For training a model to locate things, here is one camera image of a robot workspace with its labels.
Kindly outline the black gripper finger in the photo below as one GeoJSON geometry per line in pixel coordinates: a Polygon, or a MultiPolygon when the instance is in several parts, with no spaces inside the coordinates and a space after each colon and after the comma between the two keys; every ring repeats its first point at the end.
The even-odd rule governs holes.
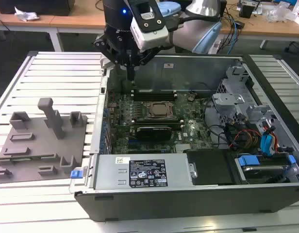
{"type": "Polygon", "coordinates": [[[134,80],[135,69],[139,66],[146,65],[154,56],[161,50],[160,47],[155,47],[141,52],[140,50],[132,53],[131,56],[131,80],[134,80]]]}
{"type": "Polygon", "coordinates": [[[126,68],[127,80],[131,79],[130,57],[122,36],[115,35],[115,37],[110,37],[107,34],[103,34],[97,37],[94,45],[113,64],[126,68]]]}

